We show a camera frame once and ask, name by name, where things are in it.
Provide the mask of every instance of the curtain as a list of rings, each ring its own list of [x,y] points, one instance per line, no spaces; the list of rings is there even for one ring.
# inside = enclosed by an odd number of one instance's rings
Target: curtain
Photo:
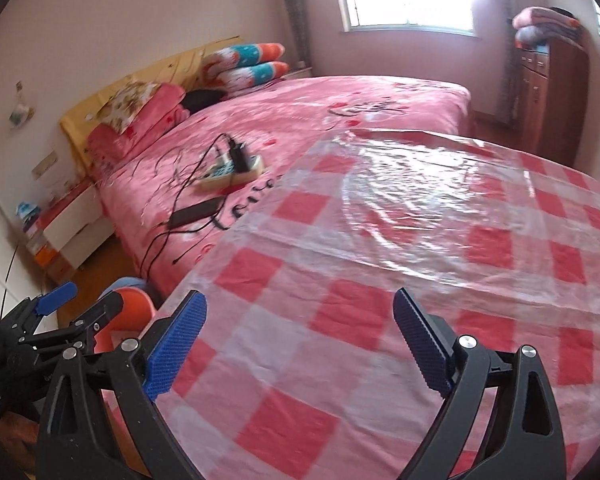
[[[513,5],[511,0],[501,0],[505,9],[507,22],[507,53],[505,58],[505,71],[500,83],[500,93],[498,95],[498,105],[496,106],[496,119],[501,123],[513,123],[513,111],[516,101],[516,75],[518,65],[516,63],[516,49],[514,41],[516,31],[511,25],[513,19]]]
[[[291,29],[298,49],[298,58],[305,66],[311,66],[309,50],[309,25],[306,17],[304,0],[285,0],[286,12],[291,21]]]

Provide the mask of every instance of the wooden floor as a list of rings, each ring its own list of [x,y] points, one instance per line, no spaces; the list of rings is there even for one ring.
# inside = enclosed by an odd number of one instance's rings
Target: wooden floor
[[[72,277],[72,282],[78,286],[78,296],[58,310],[58,326],[68,326],[118,278],[135,275],[133,261],[123,251],[120,240],[112,236],[88,257]]]
[[[476,121],[476,139],[517,149],[519,137],[516,131],[500,124]],[[58,326],[68,326],[71,320],[95,303],[102,291],[116,279],[135,275],[131,258],[123,251],[120,240],[112,236],[87,259],[72,278],[78,286],[78,296],[58,310]]]

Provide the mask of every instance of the stack of folded blankets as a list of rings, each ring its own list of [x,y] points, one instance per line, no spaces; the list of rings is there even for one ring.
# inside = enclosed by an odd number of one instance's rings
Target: stack of folded blankets
[[[224,90],[228,97],[252,92],[288,72],[289,65],[277,61],[284,53],[285,47],[279,43],[251,43],[223,48],[202,60],[202,83],[205,88]]]
[[[532,48],[544,44],[549,38],[561,38],[568,43],[581,45],[582,26],[565,10],[544,7],[527,7],[513,19],[516,46]]]

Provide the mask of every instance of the floral pillow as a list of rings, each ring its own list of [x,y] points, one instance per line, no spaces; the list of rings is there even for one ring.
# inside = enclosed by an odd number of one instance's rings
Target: floral pillow
[[[159,88],[160,83],[128,83],[107,101],[98,111],[96,118],[122,135]]]

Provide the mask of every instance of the orange bucket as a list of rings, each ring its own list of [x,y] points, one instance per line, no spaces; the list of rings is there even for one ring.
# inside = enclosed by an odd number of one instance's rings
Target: orange bucket
[[[138,337],[155,315],[154,302],[143,290],[124,286],[114,292],[122,296],[122,312],[96,334],[96,353],[110,352],[122,339]]]

